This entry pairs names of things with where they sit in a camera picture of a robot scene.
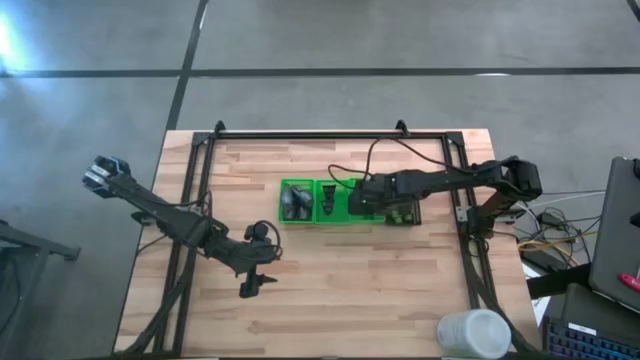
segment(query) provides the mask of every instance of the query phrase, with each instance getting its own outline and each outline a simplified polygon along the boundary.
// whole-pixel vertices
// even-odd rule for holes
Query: metal bracket
[[[467,210],[469,210],[471,208],[471,206],[456,206],[456,218],[458,218],[458,221],[460,222],[467,222],[468,218],[467,218]],[[518,217],[516,215],[512,215],[512,214],[503,214],[500,215],[496,218],[495,222],[496,223],[504,223],[504,224],[513,224],[514,222],[516,222],[516,219],[518,219]]]
[[[398,120],[398,122],[396,123],[396,130],[400,130],[403,137],[411,136],[411,133],[409,132],[407,124],[404,122],[404,120]]]
[[[209,132],[193,133],[193,137],[191,138],[191,145],[198,146],[202,144],[203,142],[207,141],[209,135],[211,135],[211,133]]]
[[[464,146],[464,136],[460,131],[447,131],[447,138],[457,146]]]
[[[215,134],[218,134],[222,130],[227,130],[227,127],[224,125],[222,120],[218,120],[218,122],[216,123],[216,127],[213,129],[213,132]]]

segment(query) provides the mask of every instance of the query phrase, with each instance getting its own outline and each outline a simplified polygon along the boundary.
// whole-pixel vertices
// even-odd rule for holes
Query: keyboard
[[[640,359],[640,341],[545,317],[544,350],[556,356],[603,360]]]

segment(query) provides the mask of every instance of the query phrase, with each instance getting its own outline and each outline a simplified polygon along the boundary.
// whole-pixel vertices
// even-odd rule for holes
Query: yellow cable
[[[589,231],[589,232],[586,232],[586,233],[582,234],[582,236],[594,235],[594,234],[597,234],[597,233],[598,233],[597,231]],[[538,250],[541,250],[541,249],[555,247],[555,244],[571,241],[571,240],[575,239],[576,237],[577,236],[567,237],[567,238],[563,238],[563,239],[557,239],[557,240],[554,240],[554,241],[549,241],[548,243],[542,243],[542,242],[538,242],[538,241],[535,241],[535,240],[529,240],[529,241],[524,241],[524,242],[519,243],[518,244],[518,248],[523,247],[525,245],[529,245],[529,244],[535,244],[535,243],[543,244],[542,246],[537,246],[537,247],[535,247],[533,249],[523,249],[523,251],[538,251]]]
[[[569,259],[570,259],[571,261],[573,261],[573,263],[574,263],[574,264],[576,264],[576,265],[580,265],[580,263],[579,263],[576,259],[574,259],[574,258],[571,256],[571,254],[569,254],[569,253],[568,253],[566,250],[564,250],[563,248],[561,248],[561,247],[557,246],[557,244],[556,244],[557,242],[561,242],[561,241],[556,241],[556,242],[554,242],[554,243],[549,243],[549,244],[545,244],[545,243],[543,243],[542,241],[535,241],[535,240],[526,241],[525,243],[522,243],[522,244],[519,244],[519,245],[518,245],[518,250],[519,250],[519,251],[521,251],[521,252],[532,252],[532,251],[540,251],[540,250],[544,250],[545,248],[553,247],[553,248],[555,248],[556,250],[560,251],[561,253],[563,253],[563,254],[567,255],[567,256],[569,257]],[[536,248],[534,248],[534,249],[523,249],[523,248],[521,248],[521,245],[527,245],[527,244],[541,244],[541,245],[544,245],[544,246],[537,246],[537,247],[536,247]]]

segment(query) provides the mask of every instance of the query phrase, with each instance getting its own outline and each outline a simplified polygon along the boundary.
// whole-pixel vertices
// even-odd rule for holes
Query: wire
[[[540,231],[542,230],[540,228],[540,223],[538,223],[538,217],[536,217],[536,214],[529,208],[529,204],[527,204],[526,202],[524,202],[524,205],[521,205],[519,203],[516,203],[516,206],[521,208],[522,210],[526,211],[527,214],[529,214],[531,216],[531,218],[533,219],[533,223],[536,225],[536,230]]]
[[[545,202],[533,204],[533,205],[529,206],[529,208],[535,208],[535,207],[545,206],[545,205],[549,205],[549,204],[555,204],[555,203],[560,202],[560,201],[580,199],[580,198],[589,197],[589,196],[604,195],[605,193],[606,192],[603,191],[603,192],[582,194],[582,195],[576,195],[576,196],[567,196],[567,197],[563,197],[563,198],[560,198],[560,199],[555,199],[555,200],[551,200],[551,201],[545,201]]]
[[[531,241],[531,244],[541,244],[543,246],[548,246],[548,245],[553,245],[551,247],[553,247],[554,249],[558,250],[559,252],[561,252],[562,254],[566,255],[569,257],[569,260],[573,261],[574,264],[576,265],[580,265],[580,263],[574,259],[571,254],[569,254],[566,250],[564,250],[563,248],[558,247],[556,244],[545,244],[542,241]],[[536,247],[534,251],[539,251],[538,249],[540,249],[541,247]],[[520,252],[531,252],[530,249],[520,249],[518,248],[518,251]]]
[[[404,146],[405,148],[407,148],[407,149],[408,149],[409,151],[411,151],[412,153],[414,153],[414,154],[418,155],[418,156],[419,156],[420,158],[422,158],[423,160],[426,160],[426,161],[431,162],[431,163],[434,163],[434,164],[442,165],[442,166],[444,166],[444,167],[445,167],[445,168],[447,168],[447,169],[455,170],[455,171],[461,172],[461,173],[463,173],[463,174],[473,174],[473,173],[474,173],[474,171],[472,171],[472,170],[461,169],[461,168],[459,168],[459,167],[457,167],[457,166],[450,165],[450,164],[447,164],[447,163],[445,163],[445,162],[442,162],[442,161],[439,161],[439,160],[436,160],[436,159],[432,159],[432,158],[430,158],[430,157],[428,157],[428,156],[425,156],[425,155],[421,154],[418,150],[416,150],[416,149],[412,148],[411,146],[407,145],[405,142],[403,142],[403,141],[401,141],[401,140],[399,140],[399,139],[396,139],[396,138],[390,138],[390,137],[381,137],[381,138],[376,139],[374,142],[372,142],[372,143],[371,143],[371,146],[369,147],[369,151],[368,151],[368,153],[367,153],[367,165],[366,165],[366,167],[365,167],[365,169],[364,169],[364,172],[365,172],[365,174],[366,174],[366,175],[371,175],[371,174],[369,173],[369,167],[370,167],[370,165],[371,165],[371,153],[373,152],[373,147],[374,147],[374,146],[376,146],[376,144],[377,144],[377,143],[379,143],[379,142],[380,142],[380,141],[382,141],[382,140],[391,140],[391,141],[395,141],[395,142],[397,142],[398,144],[400,144],[400,145]],[[501,166],[501,165],[502,165],[502,162],[498,162],[498,165],[496,165],[496,167],[497,167],[497,166]]]
[[[153,244],[157,243],[158,241],[160,241],[160,240],[162,240],[162,239],[164,239],[164,238],[166,238],[166,237],[167,237],[167,234],[164,234],[164,235],[160,236],[159,238],[157,238],[157,239],[153,240],[152,242],[150,242],[150,243],[148,243],[148,244],[145,244],[143,247],[141,247],[140,249],[138,249],[138,251],[136,252],[136,256],[140,255],[140,253],[141,253],[144,249],[148,248],[149,246],[151,246],[151,245],[153,245]]]
[[[282,249],[280,232],[278,231],[276,226],[273,225],[273,223],[271,223],[270,221],[267,221],[267,220],[260,220],[260,221],[256,222],[253,226],[257,226],[257,225],[260,225],[260,224],[264,224],[264,225],[270,227],[271,230],[273,230],[273,232],[276,234],[276,245],[266,246],[266,247],[275,249],[274,255],[270,256],[270,257],[265,257],[265,258],[253,258],[253,257],[238,255],[238,254],[235,254],[235,252],[237,252],[239,250],[239,247],[236,246],[236,247],[234,247],[233,249],[231,249],[227,253],[227,256],[229,258],[236,257],[236,258],[244,259],[244,260],[255,262],[255,263],[267,263],[268,264],[268,263],[270,263],[270,262],[272,262],[274,260],[278,260],[278,259],[280,259],[282,257],[282,254],[283,254],[284,250]]]
[[[476,248],[479,249],[480,246],[484,247],[484,252],[485,253],[488,253],[489,250],[491,250],[491,246],[489,246],[489,242],[487,241],[487,239],[485,239],[485,238],[474,238],[473,241],[476,242]],[[479,257],[478,255],[473,254],[471,252],[471,250],[469,250],[469,255],[471,255],[473,257]]]
[[[523,233],[525,233],[525,234],[527,234],[527,235],[529,235],[532,239],[533,239],[533,238],[536,238],[536,237],[538,237],[538,236],[540,236],[540,234],[541,234],[541,233],[534,233],[534,234],[532,234],[532,233],[526,232],[526,231],[524,231],[524,230],[522,230],[522,229],[520,229],[520,228],[517,228],[517,227],[515,227],[515,226],[514,226],[513,228],[514,228],[514,229],[516,229],[516,230],[518,230],[518,231],[521,231],[521,232],[523,232]],[[597,233],[598,233],[597,231],[589,231],[589,232],[584,232],[584,233],[582,233],[582,236],[595,235],[595,234],[597,234]],[[575,238],[576,238],[576,237],[578,237],[578,236],[579,236],[579,235],[576,235],[576,236],[568,236],[568,237],[561,237],[561,238],[556,238],[556,237],[551,237],[551,238],[550,238],[550,237],[548,237],[548,238],[546,238],[546,239],[547,239],[547,240],[565,240],[565,239],[572,239],[572,240],[573,240],[573,239],[575,239]]]
[[[371,146],[369,146],[369,150],[367,151],[367,163],[366,163],[366,165],[365,165],[365,169],[364,169],[364,171],[362,171],[362,170],[355,170],[355,169],[348,169],[348,168],[345,168],[345,167],[340,166],[340,165],[330,164],[330,165],[327,167],[327,171],[329,172],[329,176],[331,176],[331,178],[332,178],[336,183],[338,183],[338,184],[340,184],[340,185],[342,185],[342,186],[346,187],[347,189],[352,189],[352,190],[354,190],[354,189],[355,189],[355,187],[348,186],[348,185],[344,184],[343,182],[339,181],[338,179],[336,179],[336,177],[333,175],[333,172],[331,171],[331,168],[334,168],[334,167],[335,167],[335,168],[341,169],[341,170],[343,170],[343,171],[351,172],[351,173],[364,174],[364,176],[362,177],[362,179],[363,179],[363,180],[365,180],[365,179],[367,178],[367,176],[372,176],[372,174],[369,172],[369,169],[371,168],[371,155],[372,155],[372,153],[373,153],[373,147],[374,147],[374,146],[376,146],[376,144],[377,144],[377,143],[379,143],[379,142],[380,142],[380,141],[382,141],[382,140],[391,140],[391,141],[395,141],[395,142],[397,142],[398,144],[400,144],[400,145],[404,146],[405,148],[407,148],[407,149],[408,149],[409,151],[411,151],[412,153],[416,154],[416,155],[417,155],[418,157],[420,157],[421,159],[426,160],[426,161],[431,162],[431,163],[434,163],[434,164],[442,165],[442,166],[444,166],[444,167],[445,167],[445,168],[447,168],[447,169],[455,170],[455,171],[461,172],[461,173],[463,173],[463,174],[469,174],[469,175],[472,175],[472,174],[475,174],[475,173],[476,173],[476,170],[475,170],[475,169],[473,169],[473,167],[472,167],[472,170],[462,169],[462,168],[459,168],[459,167],[457,167],[457,166],[454,166],[454,165],[451,165],[451,164],[447,164],[446,162],[442,162],[442,161],[439,161],[439,160],[436,160],[436,159],[430,158],[430,157],[428,157],[428,156],[425,156],[425,155],[423,155],[422,153],[420,153],[418,150],[414,149],[413,147],[411,147],[411,146],[407,145],[405,142],[401,141],[400,139],[397,139],[397,138],[390,138],[390,137],[380,137],[380,138],[377,138],[376,140],[374,140],[374,141],[371,143]],[[504,160],[496,161],[496,163],[495,163],[493,166],[491,166],[491,167],[487,167],[487,168],[483,168],[483,169],[481,169],[481,170],[482,170],[482,171],[486,171],[486,170],[491,170],[491,169],[494,169],[494,168],[500,167],[500,166],[502,166],[503,164],[505,164],[506,162],[513,160],[514,158],[517,158],[517,157],[515,157],[515,156],[511,156],[511,157],[508,157],[508,158],[506,158],[506,159],[504,159]],[[515,186],[513,186],[513,185],[511,185],[511,187],[513,187],[513,189],[514,189],[514,190],[516,190],[517,192],[519,192],[519,191],[520,191],[520,189],[516,188],[516,187],[515,187]]]
[[[606,191],[607,190],[558,191],[558,192],[544,192],[540,195],[589,194],[589,193],[606,192]]]
[[[578,221],[596,220],[596,219],[600,219],[600,217],[602,217],[602,215],[591,216],[591,217],[586,217],[586,218],[581,218],[581,219],[565,220],[565,222],[570,223],[570,222],[578,222]]]
[[[18,310],[18,305],[20,304],[20,301],[22,301],[22,290],[20,289],[21,286],[20,274],[18,274],[18,265],[16,264],[16,260],[13,258],[10,258],[9,261],[11,262],[11,266],[13,267],[13,275],[16,282],[16,292],[18,294],[18,298],[16,299],[16,303],[13,305],[13,309],[11,309],[11,313],[7,317],[7,320],[5,320],[2,324],[2,327],[0,327],[0,335],[4,332],[4,330],[7,328],[7,325],[9,325],[9,323],[13,319],[14,315],[16,314],[16,310]]]
[[[573,259],[573,243],[569,243],[569,249],[571,249],[571,252],[569,253],[569,258],[567,259],[567,261],[564,264],[564,269],[565,270],[567,270],[568,268],[571,267],[571,264],[569,264],[569,262],[571,261],[571,259]]]
[[[540,250],[543,250],[543,249],[554,247],[557,244],[566,243],[566,242],[571,241],[573,239],[574,238],[565,238],[565,239],[560,239],[560,240],[548,241],[546,243],[543,242],[542,246],[537,246],[535,248],[529,248],[529,249],[523,249],[522,251],[525,251],[525,250],[526,251],[540,251]],[[527,246],[527,245],[538,244],[538,243],[540,243],[539,240],[527,240],[527,241],[523,241],[520,244],[518,244],[518,247],[524,247],[524,246]]]
[[[364,171],[362,171],[362,170],[348,169],[348,168],[346,168],[346,167],[344,167],[344,166],[340,166],[340,165],[337,165],[337,164],[330,164],[330,165],[327,167],[327,171],[329,172],[329,176],[331,176],[331,178],[333,179],[333,181],[335,181],[337,184],[339,184],[339,185],[341,185],[341,186],[344,186],[345,188],[347,188],[347,189],[351,189],[351,190],[355,190],[355,187],[350,186],[350,185],[347,185],[347,184],[343,183],[342,181],[340,181],[340,180],[336,179],[336,177],[333,175],[333,172],[331,171],[331,168],[332,168],[332,167],[338,168],[338,169],[343,170],[343,171],[346,171],[346,172],[358,173],[358,174],[364,174],[365,176],[367,175],[367,173],[366,173],[366,172],[364,172]]]

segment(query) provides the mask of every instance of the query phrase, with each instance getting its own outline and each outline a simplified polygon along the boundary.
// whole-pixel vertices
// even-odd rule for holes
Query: black stand
[[[7,314],[9,318],[6,320],[6,328],[0,338],[0,359],[4,359],[9,346],[13,342],[13,336],[17,332],[16,329],[21,324],[22,315],[33,299],[33,294],[38,286],[49,255],[56,254],[67,261],[74,261],[78,258],[80,248],[71,248],[28,234],[9,226],[6,221],[2,220],[0,220],[0,241],[14,245],[4,247],[0,251],[2,274],[6,272],[9,264],[11,264],[13,265],[13,276],[16,277],[18,283],[22,284],[21,289],[16,289],[15,301],[17,302],[11,312]]]
[[[584,264],[574,268],[558,271],[549,275],[527,280],[531,300],[544,296],[564,294],[570,284],[579,284],[588,289],[591,264]]]

